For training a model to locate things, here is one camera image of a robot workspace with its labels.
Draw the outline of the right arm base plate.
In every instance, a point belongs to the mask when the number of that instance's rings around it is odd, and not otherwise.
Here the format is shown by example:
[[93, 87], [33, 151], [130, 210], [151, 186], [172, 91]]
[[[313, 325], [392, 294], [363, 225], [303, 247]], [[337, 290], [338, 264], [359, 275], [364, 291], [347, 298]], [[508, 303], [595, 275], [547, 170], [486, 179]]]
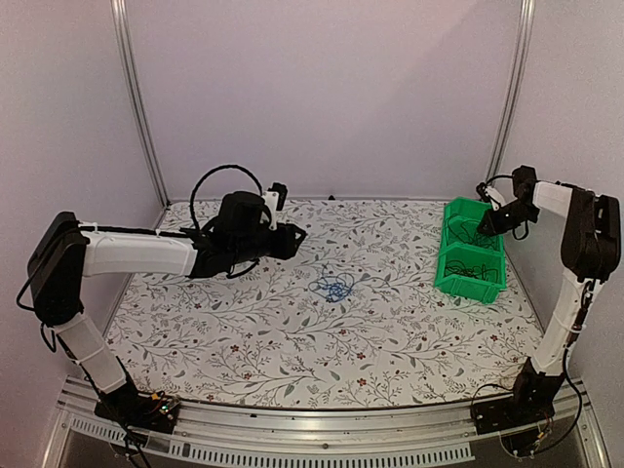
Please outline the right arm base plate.
[[475, 390], [469, 402], [469, 414], [476, 433], [480, 436], [498, 433], [502, 448], [509, 456], [519, 460], [533, 458], [557, 448], [576, 428], [583, 410], [583, 396], [578, 387], [571, 383], [576, 397], [573, 421], [562, 435], [546, 445], [554, 432], [554, 406], [518, 409], [511, 396], [478, 403], [479, 394], [489, 388], [510, 392], [509, 388], [496, 383], [486, 383]]

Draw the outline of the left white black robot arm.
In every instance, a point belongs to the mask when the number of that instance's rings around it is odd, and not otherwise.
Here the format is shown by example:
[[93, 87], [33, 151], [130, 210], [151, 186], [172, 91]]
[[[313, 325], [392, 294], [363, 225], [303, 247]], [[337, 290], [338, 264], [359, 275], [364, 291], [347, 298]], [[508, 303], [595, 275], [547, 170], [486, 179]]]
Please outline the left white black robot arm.
[[123, 422], [138, 422], [145, 413], [144, 398], [86, 316], [84, 279], [138, 273], [234, 279], [241, 263], [253, 270], [264, 257], [288, 260], [307, 233], [279, 221], [287, 195], [287, 186], [279, 182], [269, 189], [226, 194], [216, 216], [206, 223], [193, 217], [191, 227], [177, 232], [102, 226], [61, 212], [27, 262], [17, 306], [35, 314], [50, 350], [63, 347], [83, 369], [102, 404]]

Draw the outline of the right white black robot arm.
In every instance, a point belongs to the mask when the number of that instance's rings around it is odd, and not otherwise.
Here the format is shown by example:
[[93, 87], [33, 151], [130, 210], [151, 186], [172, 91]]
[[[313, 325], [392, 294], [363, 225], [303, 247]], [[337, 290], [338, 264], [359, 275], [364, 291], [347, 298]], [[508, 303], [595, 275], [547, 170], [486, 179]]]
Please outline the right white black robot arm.
[[514, 199], [506, 202], [492, 186], [497, 176], [476, 187], [490, 204], [477, 231], [484, 236], [513, 232], [535, 223], [542, 211], [565, 220], [560, 254], [564, 276], [560, 295], [542, 341], [527, 358], [504, 405], [504, 416], [524, 425], [549, 406], [567, 376], [567, 364], [595, 296], [621, 258], [619, 201], [563, 182], [540, 180], [535, 168], [520, 166], [506, 176]]

